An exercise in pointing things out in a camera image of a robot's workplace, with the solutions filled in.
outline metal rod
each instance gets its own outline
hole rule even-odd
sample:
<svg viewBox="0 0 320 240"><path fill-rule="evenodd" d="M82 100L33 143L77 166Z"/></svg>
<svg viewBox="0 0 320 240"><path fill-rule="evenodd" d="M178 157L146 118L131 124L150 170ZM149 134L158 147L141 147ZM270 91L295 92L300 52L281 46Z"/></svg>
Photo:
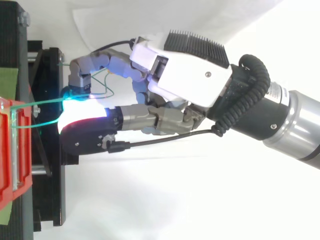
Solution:
<svg viewBox="0 0 320 240"><path fill-rule="evenodd" d="M37 52L28 52L28 63L34 63L37 59Z"/></svg>
<svg viewBox="0 0 320 240"><path fill-rule="evenodd" d="M46 175L46 169L43 165L32 165L32 175Z"/></svg>

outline black bracket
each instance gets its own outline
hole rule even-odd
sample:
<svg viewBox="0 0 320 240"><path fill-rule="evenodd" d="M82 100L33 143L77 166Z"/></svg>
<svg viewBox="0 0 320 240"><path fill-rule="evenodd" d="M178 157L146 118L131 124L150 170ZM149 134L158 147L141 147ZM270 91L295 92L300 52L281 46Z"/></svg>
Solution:
<svg viewBox="0 0 320 240"><path fill-rule="evenodd" d="M59 48L42 49L42 41L28 41L30 102L60 98L63 89L62 52ZM57 119L61 103L37 106L32 124ZM32 128L32 166L43 166L46 174L32 175L33 230L41 231L41 221L62 226L66 220L65 165L79 164L79 157L62 150L57 124Z"/></svg>

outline black heat sink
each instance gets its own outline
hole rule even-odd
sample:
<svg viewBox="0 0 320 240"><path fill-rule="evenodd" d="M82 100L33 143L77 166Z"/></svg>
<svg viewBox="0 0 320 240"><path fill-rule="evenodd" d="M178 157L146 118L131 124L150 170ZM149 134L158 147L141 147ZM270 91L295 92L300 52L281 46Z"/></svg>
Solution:
<svg viewBox="0 0 320 240"><path fill-rule="evenodd" d="M223 45L185 31L170 31L163 50L190 54L225 69L230 65Z"/></svg>

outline black cable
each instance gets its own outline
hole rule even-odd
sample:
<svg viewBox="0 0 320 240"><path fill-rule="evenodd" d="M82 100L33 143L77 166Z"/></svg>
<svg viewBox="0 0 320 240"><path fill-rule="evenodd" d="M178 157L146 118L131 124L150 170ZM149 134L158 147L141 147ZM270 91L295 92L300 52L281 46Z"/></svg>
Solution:
<svg viewBox="0 0 320 240"><path fill-rule="evenodd" d="M250 75L256 79L252 89L242 96L228 111L226 111L221 119L215 122L211 130L219 137L222 137L226 131L234 126L240 117L250 108L258 103L270 87L270 77L264 63L253 55L243 55L239 60L239 66L244 66L250 72Z"/></svg>
<svg viewBox="0 0 320 240"><path fill-rule="evenodd" d="M149 140L149 141L140 141L140 142L133 142L133 143L128 142L128 141L113 141L113 142L109 142L109 144L107 145L107 149L108 149L108 152L110 154L112 154L112 153L123 152L124 150L130 149L133 147L145 146L145 145L150 145L150 144L165 143L165 142L169 142L169 141L173 141L173 140L187 138L187 137L194 136L194 135L212 134L212 133L213 133L213 131L211 129L208 129L208 130L188 132L188 133L180 134L177 136L170 136L170 137L166 137L166 138Z"/></svg>
<svg viewBox="0 0 320 240"><path fill-rule="evenodd" d="M131 50L135 44L135 38L132 38L130 40L125 40L125 41L117 41L117 42L114 42L114 43L110 43L108 45L105 45L103 47L100 47L99 49L97 50L94 50L93 53L96 53L96 52L99 52L99 51L102 51L102 50L105 50L105 49L109 49L109 48L112 48L112 47L115 47L115 46L118 46L118 45L123 45L123 44L129 44Z"/></svg>
<svg viewBox="0 0 320 240"><path fill-rule="evenodd" d="M160 138L160 139L155 139L155 140L149 140L149 141L140 141L140 142L132 142L130 143L130 148L133 147L139 147L139 146L145 146L145 145L150 145L150 144L160 144L160 143L165 143L173 140L178 140L178 139L184 139L187 137L199 135L199 134L212 134L212 130L199 130L199 131L192 131L184 134L180 134L177 136L170 136L170 137L165 137L165 138Z"/></svg>

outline black connector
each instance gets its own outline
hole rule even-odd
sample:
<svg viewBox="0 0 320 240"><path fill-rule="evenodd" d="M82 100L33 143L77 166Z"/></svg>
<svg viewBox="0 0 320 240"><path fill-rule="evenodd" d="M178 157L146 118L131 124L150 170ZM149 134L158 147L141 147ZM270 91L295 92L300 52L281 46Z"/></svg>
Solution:
<svg viewBox="0 0 320 240"><path fill-rule="evenodd" d="M123 152L130 148L130 142L128 141L113 141L107 147L108 153L110 154Z"/></svg>

